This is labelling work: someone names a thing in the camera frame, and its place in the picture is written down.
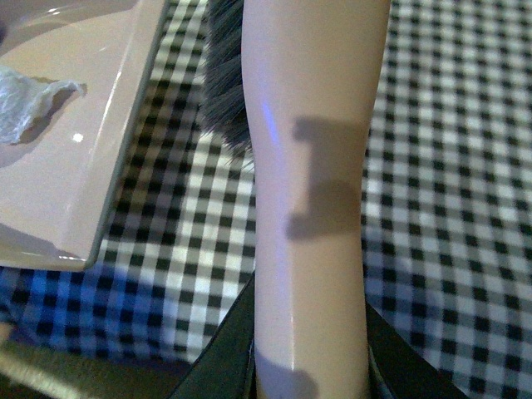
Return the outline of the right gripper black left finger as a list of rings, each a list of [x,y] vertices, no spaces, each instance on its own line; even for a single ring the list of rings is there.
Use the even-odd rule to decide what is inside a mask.
[[[254,283],[251,277],[203,352],[170,394],[176,399],[255,397]]]

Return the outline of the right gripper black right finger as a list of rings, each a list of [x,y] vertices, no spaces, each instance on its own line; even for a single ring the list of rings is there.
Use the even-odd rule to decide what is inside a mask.
[[[443,373],[412,349],[372,307],[366,305],[371,398],[465,398]]]

